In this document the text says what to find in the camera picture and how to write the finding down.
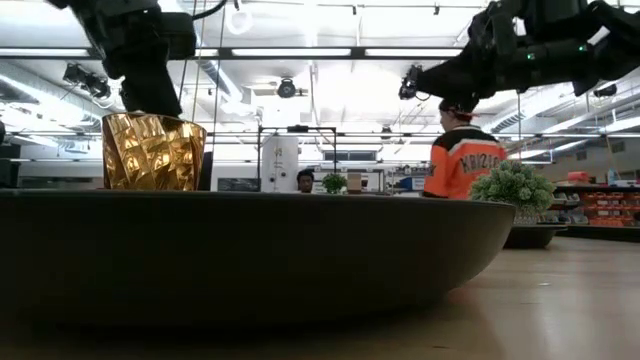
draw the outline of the orange safety vest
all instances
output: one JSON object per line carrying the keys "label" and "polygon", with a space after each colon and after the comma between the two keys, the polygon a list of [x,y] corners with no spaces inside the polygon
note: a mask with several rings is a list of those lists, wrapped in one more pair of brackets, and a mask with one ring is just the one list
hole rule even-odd
{"label": "orange safety vest", "polygon": [[468,199],[471,184],[507,158],[496,138],[477,126],[459,126],[436,139],[424,196]]}

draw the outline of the gold geometric vase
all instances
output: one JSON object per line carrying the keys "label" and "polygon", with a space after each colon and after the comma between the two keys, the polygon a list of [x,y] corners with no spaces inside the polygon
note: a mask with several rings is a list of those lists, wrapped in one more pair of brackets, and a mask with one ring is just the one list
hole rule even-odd
{"label": "gold geometric vase", "polygon": [[102,118],[104,186],[197,190],[206,137],[203,127],[168,116],[107,115]]}

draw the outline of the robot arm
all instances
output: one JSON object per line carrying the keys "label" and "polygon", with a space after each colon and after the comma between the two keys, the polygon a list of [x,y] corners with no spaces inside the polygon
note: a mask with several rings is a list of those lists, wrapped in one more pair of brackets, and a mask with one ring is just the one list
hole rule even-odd
{"label": "robot arm", "polygon": [[[518,36],[513,19],[524,20]],[[606,27],[596,45],[588,39]],[[476,15],[460,55],[426,71],[409,71],[400,97],[417,91],[477,105],[496,91],[573,82],[576,96],[640,65],[640,14],[604,1],[503,0]]]}
{"label": "robot arm", "polygon": [[127,111],[178,116],[182,109],[168,60],[191,57],[196,35],[186,13],[163,13],[157,0],[49,0],[70,7],[102,58],[107,75],[124,76]]}

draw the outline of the white tank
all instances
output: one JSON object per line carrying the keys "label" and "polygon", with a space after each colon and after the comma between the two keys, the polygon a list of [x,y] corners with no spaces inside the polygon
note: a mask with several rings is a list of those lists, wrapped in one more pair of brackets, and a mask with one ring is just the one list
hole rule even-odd
{"label": "white tank", "polygon": [[297,191],[298,138],[274,135],[262,146],[262,192]]}

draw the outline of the green plant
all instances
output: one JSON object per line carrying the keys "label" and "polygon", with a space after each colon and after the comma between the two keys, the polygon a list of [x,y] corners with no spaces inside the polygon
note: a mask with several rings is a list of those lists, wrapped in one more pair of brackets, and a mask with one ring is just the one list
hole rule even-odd
{"label": "green plant", "polygon": [[533,170],[529,165],[503,161],[472,184],[471,199],[508,203],[523,214],[540,214],[553,203],[555,186]]}
{"label": "green plant", "polygon": [[338,174],[329,174],[322,179],[322,185],[329,194],[337,194],[347,186],[347,179]]}

